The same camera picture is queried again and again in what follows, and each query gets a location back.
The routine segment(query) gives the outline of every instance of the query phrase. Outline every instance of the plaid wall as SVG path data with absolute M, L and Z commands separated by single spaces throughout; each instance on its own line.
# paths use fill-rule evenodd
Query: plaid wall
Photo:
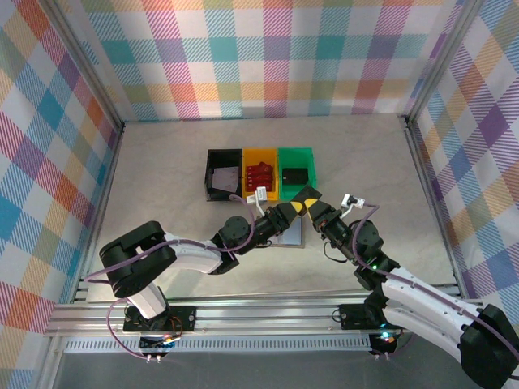
M 121 115 L 155 121 L 403 112 L 462 0 L 59 3 Z
M 472 297 L 519 324 L 519 0 L 487 0 L 419 118 Z
M 116 139 L 37 0 L 0 0 L 0 387 L 25 388 Z

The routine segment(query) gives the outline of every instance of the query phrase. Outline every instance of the orange bin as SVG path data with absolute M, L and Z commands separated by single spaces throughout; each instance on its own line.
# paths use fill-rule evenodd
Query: orange bin
M 268 201 L 279 199 L 279 168 L 277 163 L 276 148 L 244 148 L 242 154 L 242 197 L 245 199 L 254 192 L 247 192 L 247 166 L 256 166 L 261 162 L 273 167 L 272 171 L 272 191 L 267 192 Z

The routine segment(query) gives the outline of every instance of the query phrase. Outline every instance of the green bin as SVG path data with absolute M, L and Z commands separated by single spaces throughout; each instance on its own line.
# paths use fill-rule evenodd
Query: green bin
M 308 169 L 307 184 L 317 189 L 317 175 L 314 166 L 314 154 L 311 148 L 279 148 L 279 177 L 280 190 L 279 197 L 281 200 L 291 200 L 305 185 L 283 185 L 283 169 L 284 168 L 306 168 Z

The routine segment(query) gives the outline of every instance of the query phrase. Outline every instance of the black box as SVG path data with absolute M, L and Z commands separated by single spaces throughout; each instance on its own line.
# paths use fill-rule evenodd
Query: black box
M 238 188 L 235 192 L 212 187 L 214 169 L 238 166 Z M 205 191 L 208 201 L 229 201 L 230 195 L 242 196 L 242 149 L 208 150 L 208 163 L 205 168 Z

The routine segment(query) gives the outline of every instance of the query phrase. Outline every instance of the black bin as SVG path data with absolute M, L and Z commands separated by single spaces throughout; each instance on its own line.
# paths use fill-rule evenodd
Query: black bin
M 212 187 L 214 169 L 238 166 L 238 188 L 235 192 Z M 230 195 L 242 195 L 242 149 L 208 150 L 208 163 L 205 168 L 205 191 L 208 201 L 229 201 Z

